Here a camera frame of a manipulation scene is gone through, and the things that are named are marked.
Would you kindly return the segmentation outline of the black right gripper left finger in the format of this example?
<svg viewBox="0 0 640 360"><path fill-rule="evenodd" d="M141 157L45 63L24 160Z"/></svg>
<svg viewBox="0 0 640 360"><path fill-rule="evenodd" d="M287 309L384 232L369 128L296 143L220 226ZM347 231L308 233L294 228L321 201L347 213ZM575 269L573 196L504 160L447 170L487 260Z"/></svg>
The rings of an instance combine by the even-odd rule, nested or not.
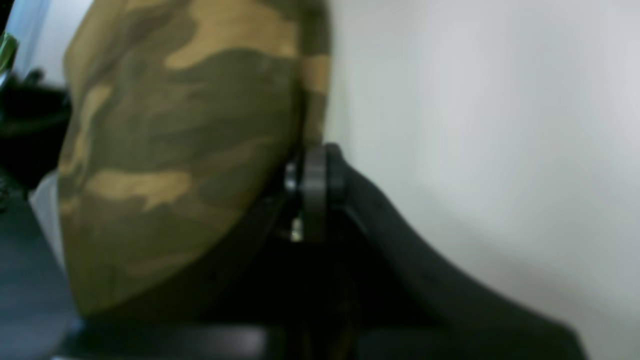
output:
<svg viewBox="0 0 640 360"><path fill-rule="evenodd" d="M80 316L55 360L272 359L282 349L282 326L269 316L282 287L268 251L288 239L305 155L290 157L240 221L185 268Z"/></svg>

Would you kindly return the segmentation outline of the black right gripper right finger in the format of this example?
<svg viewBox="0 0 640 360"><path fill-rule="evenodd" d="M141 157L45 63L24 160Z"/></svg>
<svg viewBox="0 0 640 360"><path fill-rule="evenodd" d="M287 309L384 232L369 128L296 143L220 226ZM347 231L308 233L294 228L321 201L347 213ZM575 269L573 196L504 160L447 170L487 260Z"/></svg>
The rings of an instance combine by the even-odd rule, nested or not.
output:
<svg viewBox="0 0 640 360"><path fill-rule="evenodd" d="M431 326L370 331L358 353L371 359L584 360L576 334L510 301L455 267L411 228L374 183L351 167L334 143L313 146L302 160L304 239L328 242L353 227L408 307Z"/></svg>

